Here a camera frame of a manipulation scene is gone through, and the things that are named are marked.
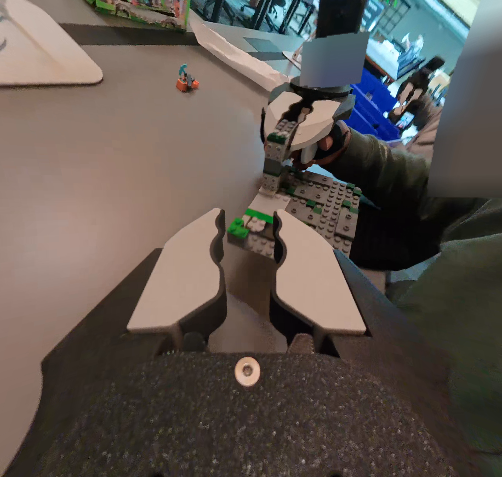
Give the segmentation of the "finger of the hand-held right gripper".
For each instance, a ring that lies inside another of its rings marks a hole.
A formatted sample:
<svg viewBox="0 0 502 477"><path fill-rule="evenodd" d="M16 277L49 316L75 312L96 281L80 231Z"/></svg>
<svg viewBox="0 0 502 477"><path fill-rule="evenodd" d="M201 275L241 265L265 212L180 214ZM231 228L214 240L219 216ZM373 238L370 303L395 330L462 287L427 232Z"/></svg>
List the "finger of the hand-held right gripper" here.
<svg viewBox="0 0 502 477"><path fill-rule="evenodd" d="M304 105L304 99L294 92L281 92L271 101L262 113L262 136L268 137L275 132L282 121L292 122L291 137L294 137L298 127L298 117Z"/></svg>
<svg viewBox="0 0 502 477"><path fill-rule="evenodd" d="M298 124L293 136L290 149L304 150L316 146L326 137L334 125L334 116L343 101L316 100L312 103L311 111Z"/></svg>

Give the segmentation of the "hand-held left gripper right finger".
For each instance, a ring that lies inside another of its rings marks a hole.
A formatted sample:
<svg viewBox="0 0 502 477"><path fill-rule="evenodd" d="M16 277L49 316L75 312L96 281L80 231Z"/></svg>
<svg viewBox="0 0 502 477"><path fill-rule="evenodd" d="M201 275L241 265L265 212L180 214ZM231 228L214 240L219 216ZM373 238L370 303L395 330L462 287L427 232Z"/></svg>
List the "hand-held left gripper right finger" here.
<svg viewBox="0 0 502 477"><path fill-rule="evenodd" d="M311 329L315 346L330 335L363 336L367 326L332 246L285 210L273 219L277 304Z"/></svg>

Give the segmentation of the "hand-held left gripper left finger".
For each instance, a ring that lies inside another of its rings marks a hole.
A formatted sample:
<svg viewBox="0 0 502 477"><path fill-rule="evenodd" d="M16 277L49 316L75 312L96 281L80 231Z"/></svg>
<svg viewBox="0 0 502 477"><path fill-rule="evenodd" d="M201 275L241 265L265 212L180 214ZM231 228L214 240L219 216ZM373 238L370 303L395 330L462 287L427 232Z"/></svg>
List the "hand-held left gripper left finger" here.
<svg viewBox="0 0 502 477"><path fill-rule="evenodd" d="M224 233L225 211L213 208L165 243L127 331L168 335L177 348L194 333L208 343L227 316Z"/></svg>

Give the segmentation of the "grey toy brick tower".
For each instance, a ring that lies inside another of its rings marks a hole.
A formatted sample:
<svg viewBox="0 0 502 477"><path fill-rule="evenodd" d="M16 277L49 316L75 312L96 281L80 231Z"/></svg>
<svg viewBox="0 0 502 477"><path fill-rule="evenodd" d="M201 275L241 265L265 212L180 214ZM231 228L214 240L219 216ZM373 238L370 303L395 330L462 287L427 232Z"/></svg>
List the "grey toy brick tower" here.
<svg viewBox="0 0 502 477"><path fill-rule="evenodd" d="M265 162L260 192L273 196L279 191L285 162L289 159L291 143L298 122L285 118L280 120L272 132L265 137Z"/></svg>

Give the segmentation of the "grey toy brick baseplate build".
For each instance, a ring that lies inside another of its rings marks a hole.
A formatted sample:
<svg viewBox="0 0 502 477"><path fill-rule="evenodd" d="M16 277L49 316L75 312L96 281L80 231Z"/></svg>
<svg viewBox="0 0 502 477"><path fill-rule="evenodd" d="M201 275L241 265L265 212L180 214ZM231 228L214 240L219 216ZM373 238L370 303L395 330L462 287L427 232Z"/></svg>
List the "grey toy brick baseplate build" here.
<svg viewBox="0 0 502 477"><path fill-rule="evenodd" d="M272 259L273 214L285 210L322 236L334 249L350 256L359 216L361 189L354 184L310 171L287 168L279 191L260 190L242 217L227 229L230 244Z"/></svg>

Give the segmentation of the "person's left forearm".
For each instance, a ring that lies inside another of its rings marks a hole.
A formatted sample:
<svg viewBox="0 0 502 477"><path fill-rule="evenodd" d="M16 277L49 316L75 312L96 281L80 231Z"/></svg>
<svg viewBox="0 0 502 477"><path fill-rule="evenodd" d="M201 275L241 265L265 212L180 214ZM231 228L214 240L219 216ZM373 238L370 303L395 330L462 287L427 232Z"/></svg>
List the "person's left forearm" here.
<svg viewBox="0 0 502 477"><path fill-rule="evenodd" d="M469 444L501 453L501 233L450 240L387 295L449 356L451 414Z"/></svg>

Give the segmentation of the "person's right forearm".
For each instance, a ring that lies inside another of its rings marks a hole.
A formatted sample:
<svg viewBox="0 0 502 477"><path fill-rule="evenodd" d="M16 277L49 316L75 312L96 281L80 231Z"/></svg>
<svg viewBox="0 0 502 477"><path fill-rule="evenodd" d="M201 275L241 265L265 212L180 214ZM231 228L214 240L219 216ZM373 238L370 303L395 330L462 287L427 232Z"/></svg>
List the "person's right forearm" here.
<svg viewBox="0 0 502 477"><path fill-rule="evenodd" d="M352 183L382 209L414 209L427 201L430 164L420 155L390 148L373 135L348 130L343 152L323 168Z"/></svg>

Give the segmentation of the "grey desk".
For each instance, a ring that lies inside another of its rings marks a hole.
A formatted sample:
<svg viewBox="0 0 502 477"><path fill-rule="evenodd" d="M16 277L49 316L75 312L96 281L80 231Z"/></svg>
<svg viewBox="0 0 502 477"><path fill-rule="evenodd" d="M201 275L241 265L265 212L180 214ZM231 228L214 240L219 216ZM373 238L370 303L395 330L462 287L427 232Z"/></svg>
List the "grey desk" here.
<svg viewBox="0 0 502 477"><path fill-rule="evenodd" d="M268 92L198 45L84 45L86 87L1 89L1 473L41 361L155 248L257 192ZM176 88L179 67L199 88Z"/></svg>

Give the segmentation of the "person's right hand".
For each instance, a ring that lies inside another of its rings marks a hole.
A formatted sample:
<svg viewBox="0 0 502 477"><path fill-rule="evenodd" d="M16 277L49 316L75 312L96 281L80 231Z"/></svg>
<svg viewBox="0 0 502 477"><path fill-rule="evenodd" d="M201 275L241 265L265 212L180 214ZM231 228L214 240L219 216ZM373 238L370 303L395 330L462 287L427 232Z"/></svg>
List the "person's right hand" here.
<svg viewBox="0 0 502 477"><path fill-rule="evenodd" d="M317 159L316 164L326 167L334 163L347 150L351 135L351 130L345 121L337 121L329 135L318 142L318 149L323 152L324 156Z"/></svg>

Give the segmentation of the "stacked blue plastic bins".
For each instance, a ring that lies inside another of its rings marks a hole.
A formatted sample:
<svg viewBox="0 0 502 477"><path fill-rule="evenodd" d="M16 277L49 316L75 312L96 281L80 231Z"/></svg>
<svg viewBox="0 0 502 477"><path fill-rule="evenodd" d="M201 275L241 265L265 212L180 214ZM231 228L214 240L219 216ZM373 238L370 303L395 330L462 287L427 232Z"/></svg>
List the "stacked blue plastic bins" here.
<svg viewBox="0 0 502 477"><path fill-rule="evenodd" d="M364 135L374 135L388 142L400 139L400 131L385 113L389 114L397 100L387 86L363 68L361 81L352 84L355 106L347 125Z"/></svg>

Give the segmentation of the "white crumpled paper bag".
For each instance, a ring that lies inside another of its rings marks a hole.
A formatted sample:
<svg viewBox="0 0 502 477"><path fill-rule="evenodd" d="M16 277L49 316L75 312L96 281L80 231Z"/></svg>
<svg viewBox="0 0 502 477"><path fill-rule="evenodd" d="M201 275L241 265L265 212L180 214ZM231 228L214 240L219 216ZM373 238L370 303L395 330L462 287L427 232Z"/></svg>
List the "white crumpled paper bag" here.
<svg viewBox="0 0 502 477"><path fill-rule="evenodd" d="M189 18L189 28L201 47L267 92L293 79L292 75L280 73L266 62L231 44L195 16Z"/></svg>

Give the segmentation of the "person's dark trousers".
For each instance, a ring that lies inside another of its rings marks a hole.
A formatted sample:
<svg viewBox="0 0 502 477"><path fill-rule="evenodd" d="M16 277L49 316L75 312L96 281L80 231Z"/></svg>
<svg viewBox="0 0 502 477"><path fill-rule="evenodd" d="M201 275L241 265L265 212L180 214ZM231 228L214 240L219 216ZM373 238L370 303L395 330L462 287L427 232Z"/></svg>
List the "person's dark trousers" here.
<svg viewBox="0 0 502 477"><path fill-rule="evenodd" d="M448 223L445 208L424 215L389 211L362 197L350 260L358 267L398 271L434 257Z"/></svg>

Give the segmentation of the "small orange toy brick model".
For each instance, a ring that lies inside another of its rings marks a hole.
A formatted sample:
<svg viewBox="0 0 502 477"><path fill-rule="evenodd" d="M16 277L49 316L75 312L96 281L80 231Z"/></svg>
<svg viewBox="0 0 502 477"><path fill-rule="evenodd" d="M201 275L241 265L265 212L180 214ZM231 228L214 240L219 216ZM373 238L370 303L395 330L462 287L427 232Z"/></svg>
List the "small orange toy brick model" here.
<svg viewBox="0 0 502 477"><path fill-rule="evenodd" d="M180 92L191 92L199 88L199 82L186 71L186 68L187 64L179 67L176 88Z"/></svg>

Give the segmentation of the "person's green jacket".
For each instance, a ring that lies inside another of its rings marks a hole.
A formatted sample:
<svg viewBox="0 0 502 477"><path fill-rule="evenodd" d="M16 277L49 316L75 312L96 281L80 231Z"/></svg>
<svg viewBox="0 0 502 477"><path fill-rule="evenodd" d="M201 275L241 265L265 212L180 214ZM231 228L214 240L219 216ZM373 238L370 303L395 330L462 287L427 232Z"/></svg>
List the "person's green jacket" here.
<svg viewBox="0 0 502 477"><path fill-rule="evenodd" d="M428 198L420 217L441 248L477 241L501 248L501 198Z"/></svg>

